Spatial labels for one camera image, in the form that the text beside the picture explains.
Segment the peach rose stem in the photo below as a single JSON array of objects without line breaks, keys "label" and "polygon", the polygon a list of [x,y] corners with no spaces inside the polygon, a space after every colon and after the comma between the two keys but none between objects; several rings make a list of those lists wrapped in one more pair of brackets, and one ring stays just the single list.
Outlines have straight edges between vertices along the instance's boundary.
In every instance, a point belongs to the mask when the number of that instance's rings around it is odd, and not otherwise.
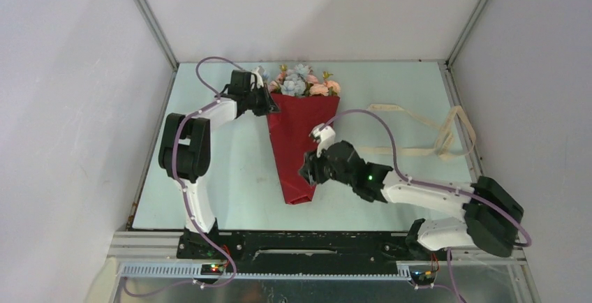
[{"label": "peach rose stem", "polygon": [[323,71],[319,80],[314,75],[307,78],[307,96],[339,96],[341,94],[341,85],[332,79],[333,74]]}]

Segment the red wrapping paper sheet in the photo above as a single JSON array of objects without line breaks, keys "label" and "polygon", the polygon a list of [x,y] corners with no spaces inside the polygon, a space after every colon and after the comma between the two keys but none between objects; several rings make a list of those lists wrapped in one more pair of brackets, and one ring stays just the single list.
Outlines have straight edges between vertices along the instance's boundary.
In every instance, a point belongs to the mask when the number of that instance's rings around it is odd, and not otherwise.
[{"label": "red wrapping paper sheet", "polygon": [[316,188],[298,170],[304,163],[304,154],[316,148],[310,132],[337,113],[340,98],[283,94],[272,94],[272,98],[279,112],[267,115],[267,125],[284,202],[287,205],[311,202]]}]

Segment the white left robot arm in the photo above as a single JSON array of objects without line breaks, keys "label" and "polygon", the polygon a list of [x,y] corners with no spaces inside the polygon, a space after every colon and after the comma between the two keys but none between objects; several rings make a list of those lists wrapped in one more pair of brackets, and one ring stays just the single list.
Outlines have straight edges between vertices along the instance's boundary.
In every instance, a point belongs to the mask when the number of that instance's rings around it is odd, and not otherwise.
[{"label": "white left robot arm", "polygon": [[211,163],[211,135],[224,124],[251,111],[266,116],[279,111],[273,101],[264,68],[234,70],[230,83],[211,103],[190,114],[170,113],[158,153],[158,164],[182,192],[186,208],[186,229],[199,234],[194,250],[203,258],[213,258],[221,249],[221,240],[210,233],[216,217],[201,179]]}]

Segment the blue flower stem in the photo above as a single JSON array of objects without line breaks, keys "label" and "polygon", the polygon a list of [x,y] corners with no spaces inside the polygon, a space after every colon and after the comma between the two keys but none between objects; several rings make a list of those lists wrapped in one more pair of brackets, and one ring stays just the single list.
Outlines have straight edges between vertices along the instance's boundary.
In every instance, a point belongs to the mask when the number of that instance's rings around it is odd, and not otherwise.
[{"label": "blue flower stem", "polygon": [[287,69],[280,84],[280,91],[286,96],[304,96],[306,91],[306,80],[311,73],[311,67],[298,64],[292,69]]}]

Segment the cream ribbon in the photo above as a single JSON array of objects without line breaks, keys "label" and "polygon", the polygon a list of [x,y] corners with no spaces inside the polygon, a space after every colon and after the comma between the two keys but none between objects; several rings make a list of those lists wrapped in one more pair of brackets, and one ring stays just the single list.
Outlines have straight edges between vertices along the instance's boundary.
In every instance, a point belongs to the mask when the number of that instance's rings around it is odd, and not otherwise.
[{"label": "cream ribbon", "polygon": [[[434,121],[395,104],[372,103],[368,106],[367,111],[404,114],[416,125],[413,129],[414,131],[427,131],[429,135],[434,137],[431,143],[423,142],[418,147],[397,145],[396,151],[400,156],[435,156],[442,161],[450,161],[455,158],[468,156],[475,151],[477,134],[468,115],[460,105],[452,106],[441,122]],[[468,136],[466,148],[458,151],[453,149],[461,137],[461,132],[454,130],[456,123],[460,123],[460,126],[464,128]]]}]

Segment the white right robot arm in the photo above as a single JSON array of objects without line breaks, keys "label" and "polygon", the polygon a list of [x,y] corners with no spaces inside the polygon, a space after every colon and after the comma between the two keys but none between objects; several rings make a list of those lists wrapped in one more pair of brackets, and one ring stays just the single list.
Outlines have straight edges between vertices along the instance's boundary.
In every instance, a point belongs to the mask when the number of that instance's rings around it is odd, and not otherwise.
[{"label": "white right robot arm", "polygon": [[405,238],[410,257],[423,260],[450,248],[479,248],[507,258],[518,245],[523,208],[494,179],[440,185],[398,176],[388,165],[366,162],[341,141],[305,153],[299,175],[311,186],[334,180],[367,202],[407,204],[444,213],[444,219],[416,219]]}]

